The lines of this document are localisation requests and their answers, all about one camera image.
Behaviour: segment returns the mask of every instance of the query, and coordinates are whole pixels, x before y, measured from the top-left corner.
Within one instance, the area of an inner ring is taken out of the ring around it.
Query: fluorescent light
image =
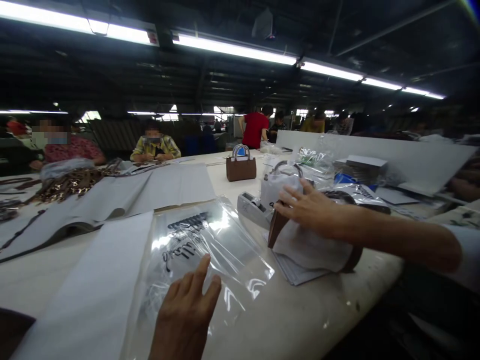
[[[124,40],[145,45],[157,45],[156,37],[150,39],[149,33],[145,30],[115,24],[108,25],[106,22],[93,19],[89,19],[89,24],[86,17],[73,16],[6,1],[0,1],[0,17],[84,34],[96,35],[93,33],[93,31],[95,31],[102,35],[106,34],[103,36],[105,38]]]
[[[210,50],[217,53],[224,53],[285,65],[294,65],[297,63],[297,58],[292,56],[280,55],[274,52],[257,50],[250,47],[233,45],[227,42],[208,40],[205,38],[185,34],[178,34],[178,40],[173,40],[173,43],[197,49]]]
[[[434,93],[431,93],[431,92],[429,92],[429,93],[426,94],[425,96],[426,96],[426,97],[429,97],[429,98],[439,99],[439,100],[445,99],[445,96],[443,96],[443,95],[437,95],[437,94],[434,94]]]
[[[134,114],[134,115],[155,115],[155,112],[146,112],[146,111],[127,111],[129,114]]]
[[[66,111],[8,110],[11,113],[68,114]]]
[[[385,89],[390,89],[390,90],[400,90],[402,87],[400,85],[392,84],[390,82],[385,82],[385,81],[380,81],[380,80],[375,80],[372,78],[367,77],[362,84],[366,85],[372,85],[376,86],[379,88],[385,88]]]
[[[0,110],[0,114],[30,114],[30,111],[12,111],[12,110]]]
[[[329,75],[336,78],[342,78],[346,80],[359,81],[364,78],[363,75],[357,74],[354,72],[348,72],[343,70],[338,70],[333,67],[319,65],[313,62],[305,62],[301,67],[303,70],[311,71],[314,73],[319,73],[323,75]]]
[[[413,87],[406,87],[406,88],[402,89],[402,91],[406,92],[406,93],[417,94],[417,95],[427,95],[429,93],[428,91],[416,89],[416,88],[413,88]]]

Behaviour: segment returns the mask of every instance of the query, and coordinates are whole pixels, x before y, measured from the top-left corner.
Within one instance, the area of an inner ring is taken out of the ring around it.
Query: mini handbag
[[[245,149],[246,156],[238,156],[240,149]],[[257,162],[250,158],[250,149],[243,144],[233,148],[232,156],[226,159],[226,178],[229,182],[255,179],[257,177]]]

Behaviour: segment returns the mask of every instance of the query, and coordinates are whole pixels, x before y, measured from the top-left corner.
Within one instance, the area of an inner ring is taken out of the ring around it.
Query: finger
[[[185,296],[190,291],[190,286],[192,285],[192,279],[194,278],[194,273],[189,271],[181,280],[180,288],[178,289],[179,296]]]
[[[300,184],[303,186],[303,191],[306,195],[309,195],[315,191],[310,181],[304,179],[303,177],[300,179]]]
[[[208,314],[208,321],[212,318],[214,314],[215,306],[217,305],[217,301],[220,296],[220,292],[222,291],[222,279],[220,276],[214,275],[213,279],[211,280],[210,286],[203,297],[203,301],[205,302],[205,306],[207,309]]]
[[[200,264],[198,264],[195,274],[193,275],[193,280],[191,282],[190,293],[195,297],[202,293],[202,287],[204,286],[204,281],[205,277],[207,276],[209,265],[210,254],[205,254],[201,258]]]
[[[280,200],[282,200],[287,205],[295,206],[297,204],[297,200],[291,197],[285,191],[280,191],[279,197],[280,197]]]
[[[163,299],[163,302],[165,303],[175,299],[175,297],[177,296],[177,293],[179,292],[179,287],[180,287],[180,279],[172,282],[165,295],[165,299]]]
[[[273,205],[273,207],[280,213],[280,215],[283,215],[286,218],[291,219],[294,216],[294,210],[291,207],[283,206],[278,202]]]
[[[296,191],[293,187],[285,185],[283,189],[297,200],[301,200],[304,198],[304,195]]]

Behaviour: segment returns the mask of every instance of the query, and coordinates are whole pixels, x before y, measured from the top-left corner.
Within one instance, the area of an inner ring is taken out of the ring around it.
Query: brown leather handbag
[[[238,156],[240,149],[245,149],[246,156]],[[257,162],[250,159],[250,149],[245,145],[235,146],[231,157],[226,159],[226,178],[229,182],[255,179],[257,177]]]
[[[347,204],[355,205],[355,200],[346,192],[343,191],[325,191],[324,194],[330,199],[337,199],[346,202]],[[283,215],[281,215],[278,211],[273,213],[273,217],[270,223],[270,232],[268,234],[268,243],[267,246],[272,249],[274,247],[275,242],[277,241],[277,237],[280,234],[280,231],[284,228],[287,224],[289,219]],[[346,260],[345,264],[343,265],[342,269],[339,271],[340,273],[350,273],[353,271],[355,266],[360,261],[362,257],[363,247],[353,246],[351,251],[350,257]]]

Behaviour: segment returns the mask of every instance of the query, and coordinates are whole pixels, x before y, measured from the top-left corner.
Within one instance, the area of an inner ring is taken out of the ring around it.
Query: dark hair
[[[160,123],[157,120],[150,119],[145,123],[144,130],[158,130],[160,131]]]
[[[261,113],[267,118],[274,113],[274,107],[272,105],[265,105],[261,108]]]
[[[318,109],[316,112],[315,112],[315,118],[314,120],[325,120],[327,118],[327,116],[325,115],[325,110],[323,109]]]
[[[349,117],[349,112],[348,111],[342,111],[340,113],[340,115],[338,115],[338,120],[345,120],[348,117]]]

